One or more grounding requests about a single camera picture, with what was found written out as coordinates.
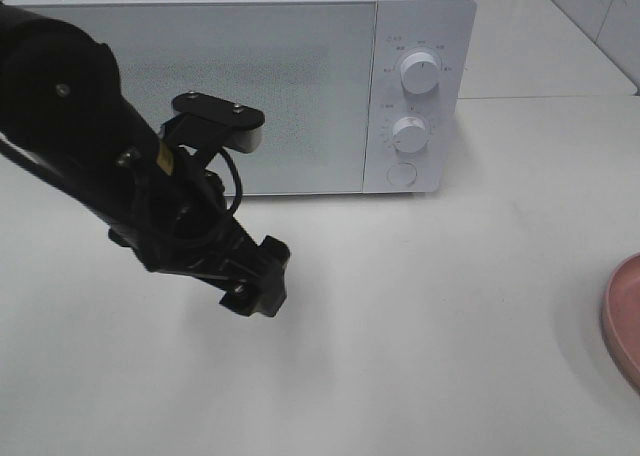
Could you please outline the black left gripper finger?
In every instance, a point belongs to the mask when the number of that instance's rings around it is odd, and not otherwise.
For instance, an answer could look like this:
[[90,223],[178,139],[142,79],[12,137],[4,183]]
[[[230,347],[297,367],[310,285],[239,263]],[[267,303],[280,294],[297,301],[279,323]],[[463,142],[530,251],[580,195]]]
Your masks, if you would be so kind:
[[274,317],[287,297],[285,271],[291,252],[284,242],[266,236],[259,246],[258,256],[261,266],[258,277],[248,284],[242,315],[259,313]]
[[230,311],[245,317],[259,312],[261,274],[256,269],[236,263],[197,263],[192,265],[192,276],[222,290],[219,303]]

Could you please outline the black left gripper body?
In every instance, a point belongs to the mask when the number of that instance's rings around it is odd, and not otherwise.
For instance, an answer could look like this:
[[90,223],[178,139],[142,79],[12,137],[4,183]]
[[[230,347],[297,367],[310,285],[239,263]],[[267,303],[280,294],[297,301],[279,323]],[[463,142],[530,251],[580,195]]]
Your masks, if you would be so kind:
[[165,123],[154,146],[134,143],[119,159],[135,190],[128,221],[113,223],[110,239],[132,249],[152,272],[192,276],[197,263],[236,263],[259,272],[260,245],[235,218],[243,186],[234,150],[171,146]]

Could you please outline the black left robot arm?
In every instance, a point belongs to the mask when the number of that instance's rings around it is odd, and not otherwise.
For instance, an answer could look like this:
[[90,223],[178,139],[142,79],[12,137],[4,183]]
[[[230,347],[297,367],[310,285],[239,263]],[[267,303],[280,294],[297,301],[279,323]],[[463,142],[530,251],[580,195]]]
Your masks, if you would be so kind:
[[190,92],[152,129],[124,98],[115,56],[80,28],[15,6],[1,9],[1,152],[75,199],[150,272],[188,276],[223,291],[251,316],[277,314],[286,298],[287,245],[254,241],[209,169],[250,153],[264,114]]

